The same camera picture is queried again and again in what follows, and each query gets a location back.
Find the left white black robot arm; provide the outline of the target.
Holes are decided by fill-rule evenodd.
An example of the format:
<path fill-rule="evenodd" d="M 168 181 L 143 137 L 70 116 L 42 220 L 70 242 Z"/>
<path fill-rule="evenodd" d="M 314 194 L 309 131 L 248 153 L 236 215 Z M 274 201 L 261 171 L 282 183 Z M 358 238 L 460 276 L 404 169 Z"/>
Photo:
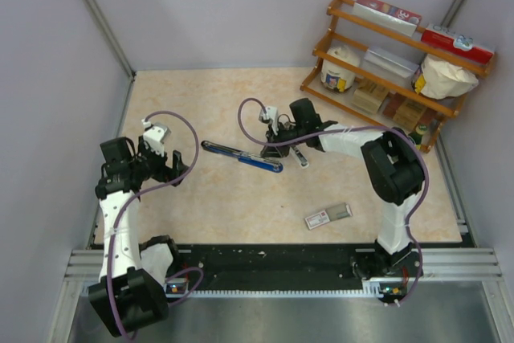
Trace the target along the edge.
<path fill-rule="evenodd" d="M 99 279 L 88 289 L 91 306 L 114 337 L 164 320 L 167 276 L 177 274 L 182 257 L 168 236 L 138 242 L 141 187 L 153 179 L 168 183 L 187 171 L 178 151 L 173 164 L 164 138 L 149 134 L 133 143 L 118 137 L 101 144 L 104 164 L 95 188 L 104 222 L 104 257 Z"/>

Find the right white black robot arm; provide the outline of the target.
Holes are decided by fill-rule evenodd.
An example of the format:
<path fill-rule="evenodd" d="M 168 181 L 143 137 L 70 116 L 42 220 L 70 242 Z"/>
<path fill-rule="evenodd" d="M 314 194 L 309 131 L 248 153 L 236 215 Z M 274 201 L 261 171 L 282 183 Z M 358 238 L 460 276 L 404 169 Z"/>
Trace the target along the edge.
<path fill-rule="evenodd" d="M 382 221 L 373 256 L 358 259 L 353 266 L 366 279 L 395 274 L 418 244 L 410 220 L 426 197 L 429 182 L 426 164 L 413 141 L 397 128 L 351 128 L 322 120 L 308 98 L 292 102 L 290 110 L 292 122 L 282 123 L 277 108 L 261 108 L 259 120 L 267 125 L 263 155 L 285 157 L 293 146 L 305 144 L 322 153 L 363 161 L 371 186 L 383 202 Z"/>

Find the red white staple box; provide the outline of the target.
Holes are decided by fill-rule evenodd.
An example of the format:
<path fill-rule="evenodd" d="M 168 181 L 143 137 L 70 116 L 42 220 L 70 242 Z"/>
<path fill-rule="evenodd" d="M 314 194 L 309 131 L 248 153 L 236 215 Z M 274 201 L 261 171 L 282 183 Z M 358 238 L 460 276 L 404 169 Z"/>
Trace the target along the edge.
<path fill-rule="evenodd" d="M 348 203 L 330 206 L 315 214 L 311 214 L 304 218 L 307 228 L 311 231 L 323 225 L 353 216 L 353 212 Z"/>

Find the blue metal stapler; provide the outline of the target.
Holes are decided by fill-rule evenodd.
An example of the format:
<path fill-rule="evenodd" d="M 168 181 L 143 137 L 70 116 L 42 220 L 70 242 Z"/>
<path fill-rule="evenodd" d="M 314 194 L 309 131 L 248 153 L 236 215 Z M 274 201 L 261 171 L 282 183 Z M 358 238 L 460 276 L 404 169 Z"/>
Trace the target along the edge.
<path fill-rule="evenodd" d="M 243 164 L 250 165 L 259 169 L 264 169 L 272 173 L 278 174 L 284 170 L 283 164 L 279 161 L 261 157 L 257 154 L 248 153 L 240 149 L 234 149 L 211 141 L 202 141 L 201 147 L 207 152 L 231 157 Z"/>

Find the small white stapler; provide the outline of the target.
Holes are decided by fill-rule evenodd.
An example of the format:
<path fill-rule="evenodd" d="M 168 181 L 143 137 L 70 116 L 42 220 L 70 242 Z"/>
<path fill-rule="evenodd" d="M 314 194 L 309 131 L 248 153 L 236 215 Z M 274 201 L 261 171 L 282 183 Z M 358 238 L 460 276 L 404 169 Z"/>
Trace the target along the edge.
<path fill-rule="evenodd" d="M 302 152 L 296 147 L 291 147 L 292 156 L 296 159 L 302 169 L 306 169 L 309 167 L 309 162 L 307 158 L 302 154 Z"/>

